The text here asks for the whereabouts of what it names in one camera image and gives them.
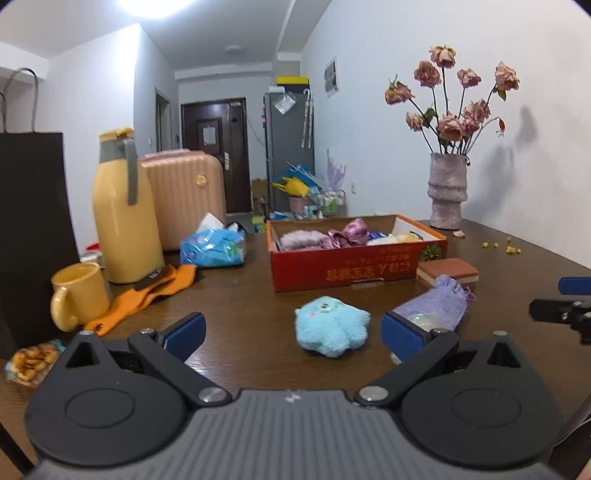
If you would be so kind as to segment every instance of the pink suitcase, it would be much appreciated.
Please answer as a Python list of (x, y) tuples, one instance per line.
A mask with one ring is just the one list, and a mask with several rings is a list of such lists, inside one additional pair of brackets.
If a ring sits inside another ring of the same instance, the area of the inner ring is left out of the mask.
[(226, 194), (219, 160), (202, 151), (171, 150), (140, 159), (146, 169), (164, 250), (179, 250), (207, 212), (226, 224)]

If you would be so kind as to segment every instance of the refrigerator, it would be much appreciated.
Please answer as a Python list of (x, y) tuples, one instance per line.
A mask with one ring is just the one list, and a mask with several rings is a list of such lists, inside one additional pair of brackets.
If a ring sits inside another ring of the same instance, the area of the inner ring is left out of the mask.
[(296, 103), (285, 115), (274, 107), (276, 101), (283, 97), (282, 93), (266, 93), (264, 97), (265, 148), (271, 211), (290, 211), (288, 196), (271, 186), (273, 179), (285, 172), (290, 163), (302, 164), (308, 167), (311, 173), (316, 173), (314, 171), (314, 135), (312, 135), (311, 148), (308, 148), (308, 132), (306, 144), (304, 148), (301, 147), (307, 96), (303, 93), (293, 93), (293, 95)]

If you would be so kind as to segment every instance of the suitcase logo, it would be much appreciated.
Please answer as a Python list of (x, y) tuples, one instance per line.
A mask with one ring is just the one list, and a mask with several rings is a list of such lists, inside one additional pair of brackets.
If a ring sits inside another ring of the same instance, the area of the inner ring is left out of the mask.
[(195, 177), (195, 185), (199, 185), (200, 187), (204, 187), (207, 185), (207, 177), (205, 175), (197, 175)]

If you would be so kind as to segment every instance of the textured white vase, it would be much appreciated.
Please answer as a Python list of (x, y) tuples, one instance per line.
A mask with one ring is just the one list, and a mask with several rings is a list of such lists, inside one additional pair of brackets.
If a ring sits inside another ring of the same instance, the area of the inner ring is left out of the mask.
[(459, 230), (462, 202), (468, 199), (466, 157), (454, 154), (431, 154), (428, 195), (433, 199), (431, 226)]

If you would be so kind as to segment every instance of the yellow mug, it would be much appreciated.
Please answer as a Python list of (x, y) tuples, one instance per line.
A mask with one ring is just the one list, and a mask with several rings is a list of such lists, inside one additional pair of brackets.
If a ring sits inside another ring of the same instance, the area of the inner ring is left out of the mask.
[(109, 299), (99, 264), (77, 263), (52, 276), (51, 318), (64, 332), (105, 314)]

